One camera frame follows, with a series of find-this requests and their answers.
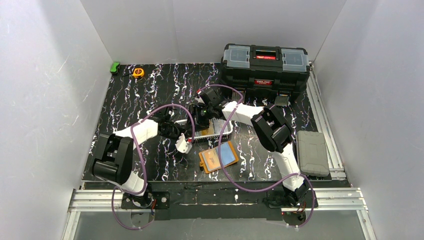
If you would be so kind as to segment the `white plastic basket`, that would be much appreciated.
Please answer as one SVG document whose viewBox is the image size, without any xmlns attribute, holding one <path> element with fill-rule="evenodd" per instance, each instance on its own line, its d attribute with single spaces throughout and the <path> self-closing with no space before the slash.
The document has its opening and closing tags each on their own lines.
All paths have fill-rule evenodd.
<svg viewBox="0 0 424 240">
<path fill-rule="evenodd" d="M 223 131 L 222 139 L 228 139 L 233 132 L 233 124 L 230 121 L 227 125 L 225 125 L 225 122 L 226 121 L 223 119 L 210 119 L 208 129 L 196 131 L 194 133 L 194 141 L 219 137 L 223 127 L 225 127 L 225 129 Z"/>
</svg>

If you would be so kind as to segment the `orange credit card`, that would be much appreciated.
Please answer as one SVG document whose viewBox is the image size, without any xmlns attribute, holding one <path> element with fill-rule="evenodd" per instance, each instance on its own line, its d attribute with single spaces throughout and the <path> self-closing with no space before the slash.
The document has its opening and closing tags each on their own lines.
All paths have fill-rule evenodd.
<svg viewBox="0 0 424 240">
<path fill-rule="evenodd" d="M 202 157 L 208 170 L 212 171 L 221 167 L 218 153 L 215 148 L 204 151 Z"/>
</svg>

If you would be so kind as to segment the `orange leather card holder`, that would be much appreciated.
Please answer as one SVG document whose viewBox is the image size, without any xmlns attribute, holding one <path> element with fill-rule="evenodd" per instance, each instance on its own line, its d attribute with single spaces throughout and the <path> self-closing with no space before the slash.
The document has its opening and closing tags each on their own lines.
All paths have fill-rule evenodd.
<svg viewBox="0 0 424 240">
<path fill-rule="evenodd" d="M 236 153 L 235 148 L 234 148 L 231 141 L 223 142 L 220 145 L 220 148 L 219 148 L 220 149 L 220 155 L 219 155 L 218 147 L 214 147 L 214 148 L 211 148 L 211 149 L 216 149 L 216 151 L 217 151 L 219 163 L 220 163 L 220 168 L 213 169 L 213 170 L 207 169 L 207 166 L 206 166 L 204 159 L 203 159 L 203 156 L 202 156 L 202 153 L 204 151 L 207 151 L 207 150 L 204 150 L 204 151 L 200 152 L 198 155 L 199 155 L 199 159 L 200 159 L 199 167 L 206 174 L 210 174 L 212 172 L 220 170 L 222 168 L 221 163 L 226 168 L 228 166 L 236 164 L 239 161 L 239 158 L 237 156 L 237 153 Z"/>
</svg>

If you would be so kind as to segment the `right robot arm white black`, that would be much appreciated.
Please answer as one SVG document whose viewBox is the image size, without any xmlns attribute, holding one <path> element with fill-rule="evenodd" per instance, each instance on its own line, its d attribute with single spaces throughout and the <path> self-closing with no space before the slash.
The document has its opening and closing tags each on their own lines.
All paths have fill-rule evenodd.
<svg viewBox="0 0 424 240">
<path fill-rule="evenodd" d="M 281 174 L 281 180 L 257 192 L 268 192 L 281 185 L 284 189 L 283 204 L 297 205 L 310 187 L 298 166 L 296 140 L 283 110 L 272 103 L 266 106 L 246 105 L 243 94 L 234 88 L 232 91 L 239 95 L 239 99 L 229 100 L 216 87 L 213 84 L 196 92 L 191 110 L 193 119 L 202 122 L 215 118 L 224 120 L 226 124 L 234 121 L 253 127 L 259 142 L 272 154 Z"/>
</svg>

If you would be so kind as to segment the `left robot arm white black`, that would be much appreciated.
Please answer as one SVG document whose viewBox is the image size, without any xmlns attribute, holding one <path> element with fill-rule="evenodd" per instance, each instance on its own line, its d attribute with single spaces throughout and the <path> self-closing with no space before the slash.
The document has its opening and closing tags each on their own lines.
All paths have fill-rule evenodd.
<svg viewBox="0 0 424 240">
<path fill-rule="evenodd" d="M 100 134 L 93 155 L 91 174 L 112 183 L 120 190 L 141 197 L 147 189 L 147 176 L 140 177 L 133 171 L 133 154 L 139 154 L 139 161 L 145 169 L 140 145 L 156 136 L 175 140 L 180 153 L 188 153 L 192 148 L 195 125 L 192 115 L 188 114 L 186 125 L 172 120 L 175 104 L 166 104 L 148 114 L 135 124 L 113 132 Z"/>
</svg>

